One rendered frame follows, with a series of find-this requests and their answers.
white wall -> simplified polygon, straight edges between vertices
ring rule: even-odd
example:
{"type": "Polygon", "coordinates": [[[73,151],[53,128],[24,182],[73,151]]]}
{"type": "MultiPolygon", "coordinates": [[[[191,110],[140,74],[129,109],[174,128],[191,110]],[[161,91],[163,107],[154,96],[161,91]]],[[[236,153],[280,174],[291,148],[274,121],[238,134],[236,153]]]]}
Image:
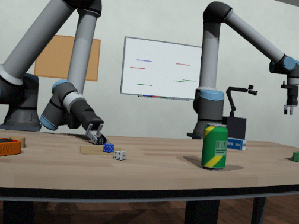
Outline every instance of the white wall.
{"type": "MultiPolygon", "coordinates": [[[[50,0],[0,0],[0,63],[50,0]]],[[[103,12],[97,21],[95,39],[101,40],[98,82],[87,81],[84,97],[105,124],[103,132],[112,136],[168,137],[188,139],[197,121],[192,101],[159,100],[120,95],[123,42],[125,36],[202,45],[202,13],[212,1],[234,8],[288,56],[299,59],[299,8],[273,0],[102,0],[103,12]]],[[[74,36],[75,12],[58,31],[74,36]]],[[[28,73],[34,73],[34,65],[28,73]]],[[[41,115],[58,79],[40,77],[38,114],[41,115]]],[[[287,91],[281,89],[285,75],[271,74],[269,60],[226,24],[221,25],[217,89],[229,86],[258,90],[257,96],[232,92],[236,117],[247,118],[247,140],[264,140],[299,147],[299,108],[283,115],[287,91]]],[[[7,105],[0,107],[4,120],[7,105]]],[[[224,115],[230,113],[227,97],[224,115]]],[[[42,127],[41,132],[51,132],[42,127]]],[[[85,130],[58,128],[61,133],[85,130]]]]}

blue line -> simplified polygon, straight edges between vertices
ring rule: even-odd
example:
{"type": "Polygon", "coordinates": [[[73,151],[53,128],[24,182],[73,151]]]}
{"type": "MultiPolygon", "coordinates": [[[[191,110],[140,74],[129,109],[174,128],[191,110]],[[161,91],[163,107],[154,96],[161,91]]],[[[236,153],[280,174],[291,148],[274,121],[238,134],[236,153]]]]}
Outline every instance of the blue line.
{"type": "Polygon", "coordinates": [[[137,61],[151,62],[149,60],[142,60],[142,59],[137,59],[137,61]]]}

soda can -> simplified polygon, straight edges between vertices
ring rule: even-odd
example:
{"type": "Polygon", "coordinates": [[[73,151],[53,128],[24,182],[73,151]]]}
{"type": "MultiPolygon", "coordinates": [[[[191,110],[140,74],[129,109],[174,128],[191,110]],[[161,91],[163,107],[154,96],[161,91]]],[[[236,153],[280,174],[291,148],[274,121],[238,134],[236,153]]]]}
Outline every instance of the soda can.
{"type": "Polygon", "coordinates": [[[225,167],[228,130],[226,125],[208,123],[203,133],[202,167],[221,171],[225,167]]]}

wooden table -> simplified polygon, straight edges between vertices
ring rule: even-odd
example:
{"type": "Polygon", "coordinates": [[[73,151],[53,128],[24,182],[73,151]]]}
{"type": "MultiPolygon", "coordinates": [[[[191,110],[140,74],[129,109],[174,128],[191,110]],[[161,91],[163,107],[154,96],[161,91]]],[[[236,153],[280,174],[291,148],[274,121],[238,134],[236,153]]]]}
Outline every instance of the wooden table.
{"type": "Polygon", "coordinates": [[[126,160],[119,161],[113,153],[80,154],[81,146],[95,146],[85,135],[0,134],[26,139],[21,154],[0,157],[4,221],[15,208],[31,213],[34,201],[187,201],[185,223],[194,224],[204,223],[203,208],[209,220],[215,218],[219,199],[254,197],[252,223],[261,223],[266,196],[299,194],[299,163],[292,161],[298,148],[277,143],[247,141],[245,151],[228,149],[222,171],[208,171],[201,167],[198,139],[108,136],[126,151],[126,160]]]}

die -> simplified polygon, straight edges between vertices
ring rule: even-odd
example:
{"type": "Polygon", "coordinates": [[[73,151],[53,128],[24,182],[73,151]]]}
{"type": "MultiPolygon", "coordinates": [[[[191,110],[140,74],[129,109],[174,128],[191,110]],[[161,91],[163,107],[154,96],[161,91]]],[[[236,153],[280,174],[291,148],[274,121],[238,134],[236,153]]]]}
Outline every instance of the die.
{"type": "Polygon", "coordinates": [[[126,159],[126,151],[125,150],[116,150],[114,152],[114,159],[125,160],[126,159]]]}
{"type": "Polygon", "coordinates": [[[103,152],[114,152],[114,144],[104,143],[103,152]]]}

